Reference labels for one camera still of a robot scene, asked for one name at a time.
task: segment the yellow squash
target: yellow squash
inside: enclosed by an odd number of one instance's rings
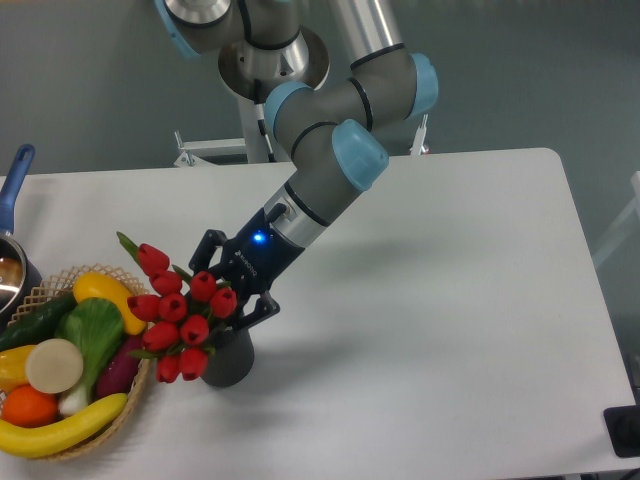
[[[0,450],[25,458],[53,455],[99,432],[120,415],[126,403],[126,393],[114,393],[71,417],[38,428],[16,427],[0,420]]]
[[[131,292],[115,278],[104,273],[87,272],[78,277],[73,284],[73,296],[80,303],[87,298],[104,298],[113,302],[124,320],[124,331],[129,335],[138,335],[146,323],[138,319],[127,305]]]
[[[35,345],[25,345],[0,352],[0,390],[9,393],[14,388],[29,383],[24,366],[34,348]]]

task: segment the green lettuce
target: green lettuce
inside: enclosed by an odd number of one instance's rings
[[[78,347],[84,361],[82,377],[60,397],[58,409],[63,416],[73,415],[91,403],[98,377],[120,347],[123,334],[120,310],[103,298],[80,302],[61,320],[56,337]]]

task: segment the red tulip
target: red tulip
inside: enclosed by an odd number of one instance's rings
[[[227,318],[233,313],[238,306],[236,292],[230,288],[222,288],[218,290],[209,302],[211,313],[218,318]]]
[[[143,322],[154,322],[158,319],[158,305],[160,297],[157,295],[138,295],[127,298],[129,310]]]
[[[173,383],[178,378],[178,374],[180,374],[180,357],[178,355],[158,359],[156,380],[164,383]]]
[[[206,271],[195,275],[189,284],[191,298],[196,302],[208,302],[217,289],[216,279]]]
[[[142,348],[150,352],[166,350],[180,340],[175,323],[158,322],[142,335]]]
[[[170,293],[180,293],[182,290],[182,278],[169,270],[154,273],[149,277],[149,281],[153,289],[163,297]]]
[[[195,380],[207,368],[209,356],[199,348],[187,348],[180,354],[180,371],[185,380]]]
[[[150,277],[156,272],[162,272],[169,268],[169,257],[151,245],[141,243],[138,247],[138,263],[146,276]]]
[[[180,327],[180,337],[187,345],[200,345],[208,336],[209,324],[202,315],[191,315]]]
[[[170,293],[160,299],[158,315],[168,322],[179,322],[187,316],[187,299],[179,293]]]

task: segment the eggplant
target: eggplant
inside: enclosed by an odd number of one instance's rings
[[[95,398],[100,399],[114,393],[129,393],[133,379],[138,374],[139,358],[129,352],[142,348],[142,335],[128,336],[113,356],[96,383]]]

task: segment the woven basket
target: woven basket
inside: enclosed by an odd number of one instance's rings
[[[49,277],[49,279],[43,280],[39,287],[34,287],[31,290],[31,295],[25,297],[22,305],[20,305],[16,313],[13,314],[10,323],[19,322],[24,315],[33,311],[38,306],[46,303],[48,300],[51,300],[60,293],[71,291],[75,280],[83,273],[91,271],[104,273],[106,275],[109,275],[110,277],[115,278],[116,280],[119,280],[129,289],[132,295],[142,295],[144,293],[149,293],[137,278],[125,272],[121,268],[103,266],[99,264],[92,266],[85,265],[82,267],[73,267],[70,270],[63,270],[58,275],[52,275],[51,277]],[[127,404],[125,405],[122,413],[120,413],[120,415],[118,415],[108,427],[102,429],[93,437],[77,445],[74,445],[71,448],[55,453],[53,455],[39,457],[37,458],[37,460],[63,461],[69,460],[71,458],[76,458],[80,455],[84,455],[85,453],[92,451],[94,448],[102,445],[105,441],[111,438],[124,424],[129,415],[131,415],[134,407],[140,400],[142,389],[147,380],[147,377],[149,376],[150,370],[151,362],[149,360],[141,360],[140,364],[138,365],[138,374],[136,375],[131,386],[131,390],[129,391]],[[4,403],[5,398],[6,394],[0,390],[0,409],[2,407],[2,403]]]

